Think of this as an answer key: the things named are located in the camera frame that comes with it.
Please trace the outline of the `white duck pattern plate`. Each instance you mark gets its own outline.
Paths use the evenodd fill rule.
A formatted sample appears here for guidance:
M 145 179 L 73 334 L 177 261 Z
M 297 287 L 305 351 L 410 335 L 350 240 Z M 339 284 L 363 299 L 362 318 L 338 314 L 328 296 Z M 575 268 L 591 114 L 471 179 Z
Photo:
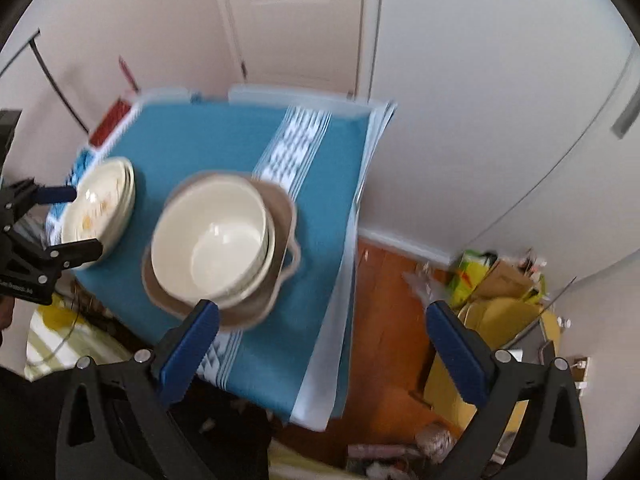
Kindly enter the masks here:
M 126 157 L 104 159 L 79 181 L 77 198 L 65 208 L 61 219 L 61 242 L 95 238 L 105 259 L 124 235 L 134 212 L 136 178 Z

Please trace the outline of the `black clothes rack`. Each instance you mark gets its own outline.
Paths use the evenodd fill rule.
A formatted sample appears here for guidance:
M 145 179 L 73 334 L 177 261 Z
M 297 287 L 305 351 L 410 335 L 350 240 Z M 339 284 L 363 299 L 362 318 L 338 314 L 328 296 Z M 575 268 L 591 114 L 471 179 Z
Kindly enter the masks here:
M 1 69 L 1 72 L 0 72 L 0 77 L 4 76 L 4 74 L 9 70 L 9 68 L 15 63 L 15 61 L 20 57 L 20 55 L 25 50 L 29 50 L 30 52 L 32 52 L 32 55 L 34 56 L 36 62 L 38 63 L 38 66 L 40 67 L 40 70 L 43 73 L 43 76 L 46 77 L 47 82 L 50 84 L 51 89 L 54 91 L 54 93 L 61 100 L 61 102 L 64 105 L 64 107 L 66 108 L 66 110 L 70 113 L 70 116 L 73 117 L 73 120 L 76 122 L 76 124 L 79 126 L 79 128 L 81 128 L 81 130 L 85 134 L 89 134 L 90 131 L 89 131 L 88 126 L 80 118 L 80 116 L 78 115 L 76 110 L 72 107 L 72 104 L 70 104 L 70 101 L 66 98 L 66 95 L 63 93 L 61 87 L 58 85 L 58 83 L 54 79 L 53 75 L 51 74 L 51 72 L 49 70 L 49 67 L 47 66 L 46 61 L 43 59 L 43 57 L 42 57 L 42 55 L 40 53 L 40 50 L 39 50 L 39 48 L 37 46 L 37 38 L 40 35 L 41 35 L 41 30 L 37 29 L 32 34 L 32 36 L 30 36 L 28 38 L 28 40 L 21 47 L 19 47 L 15 51 L 14 55 L 12 55 L 9 58 L 9 61 L 6 62 L 6 64 L 4 64 L 2 66 L 2 69 Z

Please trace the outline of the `white entrance door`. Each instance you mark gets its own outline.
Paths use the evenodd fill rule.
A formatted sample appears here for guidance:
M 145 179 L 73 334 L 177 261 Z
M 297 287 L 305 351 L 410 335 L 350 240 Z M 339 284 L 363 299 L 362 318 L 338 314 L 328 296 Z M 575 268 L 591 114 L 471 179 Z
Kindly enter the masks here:
M 217 1 L 239 81 L 369 95 L 381 0 Z

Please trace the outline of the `yellow chair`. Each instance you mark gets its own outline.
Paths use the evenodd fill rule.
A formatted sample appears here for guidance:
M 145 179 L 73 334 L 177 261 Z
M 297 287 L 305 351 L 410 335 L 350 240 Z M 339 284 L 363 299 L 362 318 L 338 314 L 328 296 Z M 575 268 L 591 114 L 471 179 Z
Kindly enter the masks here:
M 475 301 L 458 312 L 445 301 L 433 301 L 425 324 L 435 356 L 424 400 L 460 429 L 473 418 L 475 402 L 488 398 L 492 373 L 487 364 L 494 352 L 506 350 L 520 362 L 544 364 L 561 340 L 552 311 L 510 298 Z

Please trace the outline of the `white wardrobe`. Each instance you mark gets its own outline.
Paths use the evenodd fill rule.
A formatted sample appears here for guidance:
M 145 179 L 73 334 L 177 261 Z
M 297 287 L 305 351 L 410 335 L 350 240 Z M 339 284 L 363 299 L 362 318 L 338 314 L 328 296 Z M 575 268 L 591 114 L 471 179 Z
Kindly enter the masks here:
M 533 250 L 564 283 L 639 247 L 639 48 L 611 0 L 381 0 L 371 94 L 397 110 L 361 226 L 442 260 Z

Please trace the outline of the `white ceramic bowl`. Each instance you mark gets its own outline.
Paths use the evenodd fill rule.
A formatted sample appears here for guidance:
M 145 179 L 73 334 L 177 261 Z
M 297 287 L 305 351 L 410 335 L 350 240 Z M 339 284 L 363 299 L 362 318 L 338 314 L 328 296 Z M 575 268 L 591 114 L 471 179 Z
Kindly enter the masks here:
M 264 260 L 267 212 L 244 178 L 214 174 L 188 185 L 166 205 L 153 233 L 160 287 L 190 306 L 237 292 Z

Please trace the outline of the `pink handled mop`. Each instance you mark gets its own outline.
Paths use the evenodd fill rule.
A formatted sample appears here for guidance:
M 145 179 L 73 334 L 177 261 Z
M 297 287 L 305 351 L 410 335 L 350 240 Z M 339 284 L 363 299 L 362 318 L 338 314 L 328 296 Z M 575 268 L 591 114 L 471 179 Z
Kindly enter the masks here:
M 119 64 L 120 70 L 122 71 L 122 74 L 124 75 L 127 81 L 127 84 L 129 84 L 131 91 L 134 92 L 134 94 L 139 94 L 140 87 L 136 81 L 136 78 L 134 78 L 134 75 L 131 73 L 131 70 L 127 62 L 124 60 L 122 56 L 118 58 L 118 64 Z

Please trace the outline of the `cream yellow bowl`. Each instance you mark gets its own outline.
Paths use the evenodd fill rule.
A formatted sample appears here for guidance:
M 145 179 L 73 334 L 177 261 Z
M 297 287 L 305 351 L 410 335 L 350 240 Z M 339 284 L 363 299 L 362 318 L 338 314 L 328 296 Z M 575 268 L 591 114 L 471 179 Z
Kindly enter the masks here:
M 233 308 L 240 304 L 242 301 L 247 299 L 253 292 L 256 292 L 258 286 L 262 284 L 264 279 L 269 272 L 269 268 L 272 263 L 274 252 L 276 251 L 276 226 L 274 225 L 274 221 L 270 212 L 267 212 L 267 226 L 268 226 L 268 242 L 267 249 L 265 252 L 264 260 L 262 260 L 262 264 L 260 265 L 258 271 L 252 276 L 252 278 L 247 282 L 246 285 L 243 285 L 237 292 L 233 294 L 227 294 L 223 296 L 221 299 L 216 300 L 216 305 L 221 308 L 221 310 L 226 310 Z

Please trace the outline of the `teal patterned tablecloth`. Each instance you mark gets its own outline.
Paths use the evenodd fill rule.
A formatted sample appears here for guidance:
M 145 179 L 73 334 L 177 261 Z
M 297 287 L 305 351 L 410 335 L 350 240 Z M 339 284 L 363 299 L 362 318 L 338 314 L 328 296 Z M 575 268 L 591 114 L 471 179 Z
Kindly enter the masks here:
M 326 429 L 348 387 L 360 197 L 392 103 L 326 98 L 135 105 L 78 153 L 53 244 L 125 229 L 81 284 L 147 341 L 202 300 L 220 311 L 198 372 L 298 426 Z

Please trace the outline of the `pink square handled dish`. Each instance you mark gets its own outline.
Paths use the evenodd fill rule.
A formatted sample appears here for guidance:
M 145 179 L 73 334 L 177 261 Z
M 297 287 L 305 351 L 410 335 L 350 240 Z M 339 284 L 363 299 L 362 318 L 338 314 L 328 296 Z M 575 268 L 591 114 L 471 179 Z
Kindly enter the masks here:
M 180 320 L 209 299 L 222 332 L 250 330 L 270 315 L 299 267 L 296 223 L 294 200 L 280 184 L 230 172 L 194 174 L 170 193 L 145 249 L 146 296 Z

